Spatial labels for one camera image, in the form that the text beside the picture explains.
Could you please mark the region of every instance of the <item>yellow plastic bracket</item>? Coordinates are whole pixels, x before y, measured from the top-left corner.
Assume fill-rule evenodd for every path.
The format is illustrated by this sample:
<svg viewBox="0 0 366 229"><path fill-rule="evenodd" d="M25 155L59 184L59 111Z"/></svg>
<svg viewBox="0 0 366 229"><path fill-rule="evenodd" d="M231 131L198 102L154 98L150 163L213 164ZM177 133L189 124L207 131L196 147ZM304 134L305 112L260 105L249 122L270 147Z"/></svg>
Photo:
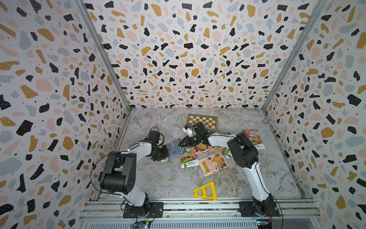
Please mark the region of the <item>yellow plastic bracket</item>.
<svg viewBox="0 0 366 229"><path fill-rule="evenodd" d="M211 196L207 196L206 193L206 187L210 186L211 190L212 190L212 197ZM202 190L202 194L203 195L198 195L197 191L198 190ZM217 196L216 196L216 190L215 190L215 186L213 184L213 182L210 182L208 184L205 184L199 188L196 188L195 190L193 190L193 196L194 197L198 197L198 198L205 198L205 199L209 199L209 200L217 200Z"/></svg>

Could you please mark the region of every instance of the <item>wooden chessboard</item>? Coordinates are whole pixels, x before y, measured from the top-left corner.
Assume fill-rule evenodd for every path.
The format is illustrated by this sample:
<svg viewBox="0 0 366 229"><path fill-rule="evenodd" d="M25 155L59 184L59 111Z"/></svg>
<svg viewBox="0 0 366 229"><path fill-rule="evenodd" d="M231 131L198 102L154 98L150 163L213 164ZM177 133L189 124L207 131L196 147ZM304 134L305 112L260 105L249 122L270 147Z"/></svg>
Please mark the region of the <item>wooden chessboard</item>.
<svg viewBox="0 0 366 229"><path fill-rule="evenodd" d="M207 129L217 131L218 120L215 116L188 114L186 125L193 125L196 122L203 122Z"/></svg>

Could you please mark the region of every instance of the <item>robotic arm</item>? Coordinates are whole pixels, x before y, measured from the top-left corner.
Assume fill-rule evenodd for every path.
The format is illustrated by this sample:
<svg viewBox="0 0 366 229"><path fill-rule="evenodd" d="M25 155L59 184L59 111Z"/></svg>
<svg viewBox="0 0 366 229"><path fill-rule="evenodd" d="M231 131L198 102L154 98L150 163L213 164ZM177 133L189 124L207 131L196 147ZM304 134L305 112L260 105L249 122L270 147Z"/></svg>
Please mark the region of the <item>robotic arm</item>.
<svg viewBox="0 0 366 229"><path fill-rule="evenodd" d="M229 148L235 163L242 167L247 175L253 193L255 213L264 216L276 206L259 170L258 150L244 133L232 136L209 132L201 122L195 123L192 127L197 135L186 136L180 143L181 146L195 146L203 143Z"/></svg>
<svg viewBox="0 0 366 229"><path fill-rule="evenodd" d="M150 130L144 140L134 144L135 147L123 152L109 153L99 178L102 189L120 194L128 202L128 209L139 217L147 216L150 203L149 196L135 185L136 163L145 156L151 156L153 161L161 161L168 156L167 147L162 146L164 142L158 145L160 135L162 134L158 131ZM115 170L122 166L122 171Z"/></svg>

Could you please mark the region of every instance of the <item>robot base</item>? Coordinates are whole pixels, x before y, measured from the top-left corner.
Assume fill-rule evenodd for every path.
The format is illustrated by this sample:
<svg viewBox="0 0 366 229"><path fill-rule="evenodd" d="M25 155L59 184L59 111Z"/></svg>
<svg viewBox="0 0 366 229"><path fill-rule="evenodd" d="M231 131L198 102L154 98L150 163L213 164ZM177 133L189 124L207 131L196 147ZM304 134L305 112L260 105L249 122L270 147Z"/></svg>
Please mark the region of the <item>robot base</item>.
<svg viewBox="0 0 366 229"><path fill-rule="evenodd" d="M151 211L151 216L149 218L154 218L154 217L162 218L163 210L164 210L164 203L163 202L152 202L152 203L150 203L149 210ZM135 207L126 204L126 208L123 213L123 218L135 219L136 218Z"/></svg>
<svg viewBox="0 0 366 229"><path fill-rule="evenodd" d="M260 202L253 198L253 201L239 202L239 212L242 217L258 217L258 216L273 216L277 217L281 214L273 201L272 195L269 195L266 200Z"/></svg>

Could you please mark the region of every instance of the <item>patterned wallpaper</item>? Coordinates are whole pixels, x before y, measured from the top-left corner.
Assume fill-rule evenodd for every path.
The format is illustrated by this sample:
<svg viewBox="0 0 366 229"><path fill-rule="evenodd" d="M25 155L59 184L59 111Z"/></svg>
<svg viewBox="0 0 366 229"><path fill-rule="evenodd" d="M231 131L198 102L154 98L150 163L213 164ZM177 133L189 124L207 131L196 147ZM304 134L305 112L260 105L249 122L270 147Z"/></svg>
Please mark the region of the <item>patterned wallpaper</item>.
<svg viewBox="0 0 366 229"><path fill-rule="evenodd" d="M366 1L329 1L266 110L328 228L366 228Z"/></svg>
<svg viewBox="0 0 366 229"><path fill-rule="evenodd" d="M72 1L0 7L0 228L74 228L124 108Z"/></svg>
<svg viewBox="0 0 366 229"><path fill-rule="evenodd" d="M133 107L261 107L316 4L85 0Z"/></svg>

